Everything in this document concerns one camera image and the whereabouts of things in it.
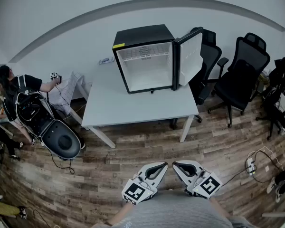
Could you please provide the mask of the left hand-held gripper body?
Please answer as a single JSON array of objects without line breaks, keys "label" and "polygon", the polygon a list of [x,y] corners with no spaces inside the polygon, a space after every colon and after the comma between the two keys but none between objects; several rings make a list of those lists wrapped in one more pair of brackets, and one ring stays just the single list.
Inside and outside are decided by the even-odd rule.
[{"label": "left hand-held gripper body", "polygon": [[140,175],[135,174],[132,179],[128,180],[122,191],[122,198],[136,206],[137,204],[151,199],[156,193],[157,188],[144,180]]}]

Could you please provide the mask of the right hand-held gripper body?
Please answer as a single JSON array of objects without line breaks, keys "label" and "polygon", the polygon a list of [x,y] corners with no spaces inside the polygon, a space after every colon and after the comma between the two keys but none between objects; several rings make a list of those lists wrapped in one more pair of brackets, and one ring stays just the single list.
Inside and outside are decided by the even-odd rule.
[{"label": "right hand-held gripper body", "polygon": [[214,172],[202,170],[197,178],[189,184],[186,191],[192,196],[209,200],[221,187],[222,182]]}]

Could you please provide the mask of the white wire fridge shelf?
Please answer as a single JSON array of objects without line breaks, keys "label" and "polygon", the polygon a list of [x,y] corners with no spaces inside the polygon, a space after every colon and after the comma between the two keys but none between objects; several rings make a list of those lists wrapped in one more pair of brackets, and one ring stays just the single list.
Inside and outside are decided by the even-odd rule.
[{"label": "white wire fridge shelf", "polygon": [[150,59],[151,57],[166,56],[169,54],[170,45],[151,44],[141,47],[133,47],[118,51],[123,62],[136,59]]}]

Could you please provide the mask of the person's left forearm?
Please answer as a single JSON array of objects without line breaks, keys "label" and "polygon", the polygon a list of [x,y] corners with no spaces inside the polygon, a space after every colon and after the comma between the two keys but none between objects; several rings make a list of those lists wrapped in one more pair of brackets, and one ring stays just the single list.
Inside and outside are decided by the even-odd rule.
[{"label": "person's left forearm", "polygon": [[120,222],[135,206],[127,202],[112,218],[108,219],[105,224],[112,226]]}]

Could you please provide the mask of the person's right forearm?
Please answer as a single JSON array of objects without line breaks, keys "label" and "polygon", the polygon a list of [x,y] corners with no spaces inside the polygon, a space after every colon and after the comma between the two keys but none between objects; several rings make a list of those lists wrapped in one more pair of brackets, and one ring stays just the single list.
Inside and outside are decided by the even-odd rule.
[{"label": "person's right forearm", "polygon": [[224,216],[225,218],[229,219],[231,217],[231,215],[225,210],[223,209],[223,207],[218,203],[218,201],[214,198],[211,197],[209,199],[209,201],[211,202],[212,206],[214,207],[214,209],[222,216]]}]

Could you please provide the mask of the black mini fridge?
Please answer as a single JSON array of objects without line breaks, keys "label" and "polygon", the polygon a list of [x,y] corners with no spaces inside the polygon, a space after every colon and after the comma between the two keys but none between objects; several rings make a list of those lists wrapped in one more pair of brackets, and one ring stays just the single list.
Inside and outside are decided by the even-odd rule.
[{"label": "black mini fridge", "polygon": [[[164,24],[118,31],[112,51],[129,94],[172,88],[174,37]],[[151,44],[170,45],[166,56],[123,62],[120,50]]]}]

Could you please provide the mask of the person's grey shirt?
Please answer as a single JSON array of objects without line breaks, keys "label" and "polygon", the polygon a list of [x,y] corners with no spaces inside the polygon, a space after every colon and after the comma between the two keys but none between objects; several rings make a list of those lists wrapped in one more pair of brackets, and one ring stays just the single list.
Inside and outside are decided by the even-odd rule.
[{"label": "person's grey shirt", "polygon": [[120,222],[91,228],[258,228],[242,216],[220,215],[209,199],[190,196],[180,190],[158,192],[137,204]]}]

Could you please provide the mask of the white power strip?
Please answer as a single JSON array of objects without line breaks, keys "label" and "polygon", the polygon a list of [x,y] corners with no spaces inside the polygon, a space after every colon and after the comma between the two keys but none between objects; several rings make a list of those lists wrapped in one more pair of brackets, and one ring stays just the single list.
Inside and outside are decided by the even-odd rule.
[{"label": "white power strip", "polygon": [[248,158],[245,162],[246,164],[246,171],[247,173],[252,176],[255,173],[255,166],[254,166],[254,161],[252,158]]}]

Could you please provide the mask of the small white table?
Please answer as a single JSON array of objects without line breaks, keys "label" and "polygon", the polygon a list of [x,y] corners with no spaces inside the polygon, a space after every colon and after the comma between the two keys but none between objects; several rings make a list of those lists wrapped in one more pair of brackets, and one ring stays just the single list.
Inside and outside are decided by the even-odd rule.
[{"label": "small white table", "polygon": [[[88,101],[88,93],[86,92],[86,90],[84,89],[84,87],[82,86],[82,82],[83,79],[79,79],[74,86],[72,86],[69,89],[70,92],[70,103],[72,102],[72,100],[77,100],[79,98],[84,98],[85,99],[85,103],[87,103]],[[80,111],[81,109],[84,108],[84,105],[81,106],[80,108],[78,108],[77,110],[74,110],[71,106],[71,104],[69,104],[69,114],[80,124],[82,125],[82,117],[79,116],[79,114],[77,113],[78,111]]]}]

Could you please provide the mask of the black mesh office chair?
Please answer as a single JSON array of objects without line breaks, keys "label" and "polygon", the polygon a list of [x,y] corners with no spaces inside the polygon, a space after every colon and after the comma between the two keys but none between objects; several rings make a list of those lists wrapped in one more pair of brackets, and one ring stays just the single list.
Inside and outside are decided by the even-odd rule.
[{"label": "black mesh office chair", "polygon": [[229,123],[232,126],[232,110],[234,107],[244,114],[249,102],[257,95],[253,93],[258,77],[270,62],[266,51],[266,42],[254,33],[247,33],[236,40],[235,55],[226,73],[222,73],[227,58],[218,61],[220,75],[211,95],[217,95],[222,102],[208,109],[208,113],[224,106],[228,109]]}]

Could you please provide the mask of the white checked tablecloth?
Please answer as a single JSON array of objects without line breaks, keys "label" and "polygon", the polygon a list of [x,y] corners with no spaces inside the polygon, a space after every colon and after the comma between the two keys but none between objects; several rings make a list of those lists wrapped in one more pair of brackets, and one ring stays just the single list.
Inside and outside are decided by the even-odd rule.
[{"label": "white checked tablecloth", "polygon": [[75,98],[75,91],[79,92],[79,98],[88,99],[88,93],[84,89],[84,76],[72,72],[67,79],[57,85],[48,93],[49,103],[66,115],[71,113],[71,101]]}]

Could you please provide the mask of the white wet wipes packet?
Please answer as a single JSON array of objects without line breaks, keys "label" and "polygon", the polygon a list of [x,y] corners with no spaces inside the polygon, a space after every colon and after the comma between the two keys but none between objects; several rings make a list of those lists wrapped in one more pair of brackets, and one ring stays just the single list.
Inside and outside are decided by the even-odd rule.
[{"label": "white wet wipes packet", "polygon": [[99,60],[98,64],[103,65],[103,64],[107,64],[107,63],[112,63],[112,62],[114,62],[114,60],[115,60],[114,57],[107,57],[107,58]]}]

